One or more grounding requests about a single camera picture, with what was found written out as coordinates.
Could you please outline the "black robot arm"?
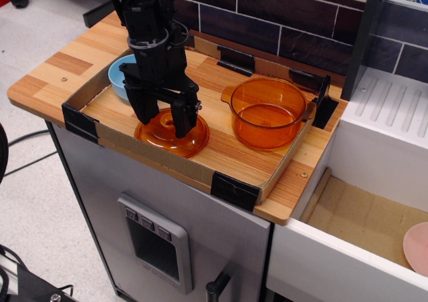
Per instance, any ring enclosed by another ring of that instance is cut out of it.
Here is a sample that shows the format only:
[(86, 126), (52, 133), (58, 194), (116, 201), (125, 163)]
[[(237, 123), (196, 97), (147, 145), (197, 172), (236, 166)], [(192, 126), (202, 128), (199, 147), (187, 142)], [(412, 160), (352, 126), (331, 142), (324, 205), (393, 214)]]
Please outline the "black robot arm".
[(201, 103), (198, 85), (185, 73), (188, 29), (175, 21), (174, 0), (111, 0), (135, 63), (123, 63), (124, 88), (134, 113), (149, 124), (160, 110), (171, 107), (175, 136), (184, 138), (196, 125)]

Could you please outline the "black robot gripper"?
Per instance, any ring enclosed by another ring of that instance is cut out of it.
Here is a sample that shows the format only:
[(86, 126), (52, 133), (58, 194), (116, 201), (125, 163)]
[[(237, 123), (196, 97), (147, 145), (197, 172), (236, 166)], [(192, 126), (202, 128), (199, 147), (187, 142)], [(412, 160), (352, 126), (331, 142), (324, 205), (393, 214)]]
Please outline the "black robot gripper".
[(196, 125), (201, 101), (199, 86), (185, 73), (183, 45), (167, 40), (150, 43), (128, 39), (136, 63), (120, 66), (128, 101), (138, 120), (147, 125), (159, 114), (158, 103), (171, 105), (175, 136), (184, 138)]

